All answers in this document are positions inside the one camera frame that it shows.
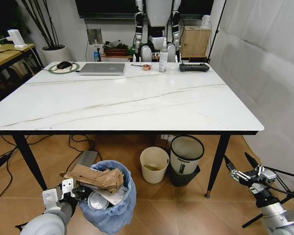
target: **white trash bin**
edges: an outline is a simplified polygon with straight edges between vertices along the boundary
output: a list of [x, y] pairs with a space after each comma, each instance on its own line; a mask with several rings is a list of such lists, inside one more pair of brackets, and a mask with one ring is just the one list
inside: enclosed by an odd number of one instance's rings
[[193, 136], [177, 136], [171, 141], [171, 165], [178, 175], [192, 174], [204, 154], [204, 145]]
[[162, 181], [170, 161], [166, 151], [159, 147], [149, 147], [141, 153], [140, 159], [144, 179], [151, 184]]

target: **tape roll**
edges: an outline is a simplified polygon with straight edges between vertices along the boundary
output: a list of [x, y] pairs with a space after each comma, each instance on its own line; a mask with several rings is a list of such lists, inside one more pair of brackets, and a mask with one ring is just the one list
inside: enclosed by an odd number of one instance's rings
[[144, 71], [149, 71], [149, 70], [151, 70], [151, 65], [143, 65], [143, 70], [144, 70]]

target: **mouse pad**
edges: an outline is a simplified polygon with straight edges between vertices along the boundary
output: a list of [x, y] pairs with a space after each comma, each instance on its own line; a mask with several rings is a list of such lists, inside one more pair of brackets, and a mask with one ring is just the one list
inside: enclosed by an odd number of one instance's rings
[[54, 65], [54, 66], [51, 66], [48, 71], [50, 73], [53, 73], [53, 74], [66, 74], [66, 73], [70, 73], [70, 72], [74, 72], [76, 70], [79, 69], [79, 64], [76, 63], [76, 62], [73, 62], [73, 65], [70, 66], [70, 67], [67, 67], [65, 69], [58, 69], [57, 68], [57, 65]]

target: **silver laptop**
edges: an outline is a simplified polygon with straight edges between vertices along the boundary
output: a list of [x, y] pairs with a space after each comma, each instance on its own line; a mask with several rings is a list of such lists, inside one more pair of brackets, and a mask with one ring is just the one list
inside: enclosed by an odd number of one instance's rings
[[80, 75], [123, 75], [125, 63], [86, 63]]

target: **white marble tabletop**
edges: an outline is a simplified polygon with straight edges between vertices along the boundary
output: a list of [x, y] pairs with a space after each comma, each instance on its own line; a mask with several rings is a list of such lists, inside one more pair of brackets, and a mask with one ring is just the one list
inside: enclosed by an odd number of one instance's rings
[[158, 68], [152, 63], [151, 71], [143, 71], [126, 63], [123, 76], [42, 70], [0, 102], [0, 131], [264, 129], [212, 68], [180, 72], [178, 63], [168, 63], [165, 73]]

